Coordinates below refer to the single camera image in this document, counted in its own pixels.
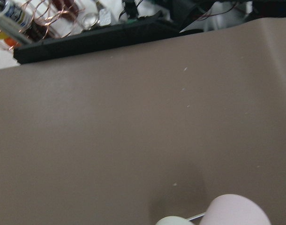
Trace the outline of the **cream plastic cup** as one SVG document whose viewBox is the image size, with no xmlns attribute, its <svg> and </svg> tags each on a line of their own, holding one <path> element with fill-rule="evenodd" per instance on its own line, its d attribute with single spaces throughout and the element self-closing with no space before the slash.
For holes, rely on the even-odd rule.
<svg viewBox="0 0 286 225">
<path fill-rule="evenodd" d="M 182 217 L 168 216 L 160 219 L 155 225 L 195 225 L 195 224 Z"/>
</svg>

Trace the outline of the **pink plastic cup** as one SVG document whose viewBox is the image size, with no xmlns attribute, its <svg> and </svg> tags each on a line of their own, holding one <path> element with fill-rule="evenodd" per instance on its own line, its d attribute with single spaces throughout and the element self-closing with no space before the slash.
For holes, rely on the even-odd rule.
<svg viewBox="0 0 286 225">
<path fill-rule="evenodd" d="M 270 225 L 266 213 L 250 199 L 235 194 L 216 197 L 200 221 L 201 225 Z"/>
</svg>

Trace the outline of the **black tool stand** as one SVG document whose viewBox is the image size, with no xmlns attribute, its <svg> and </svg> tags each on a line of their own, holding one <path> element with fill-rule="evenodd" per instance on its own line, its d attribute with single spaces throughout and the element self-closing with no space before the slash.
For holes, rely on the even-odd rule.
<svg viewBox="0 0 286 225">
<path fill-rule="evenodd" d="M 18 63 L 27 64 L 202 32 L 203 29 L 181 32 L 174 23 L 165 20 L 161 12 L 157 12 L 153 16 L 140 18 L 131 23 L 23 45 L 14 49 L 13 57 Z"/>
</svg>

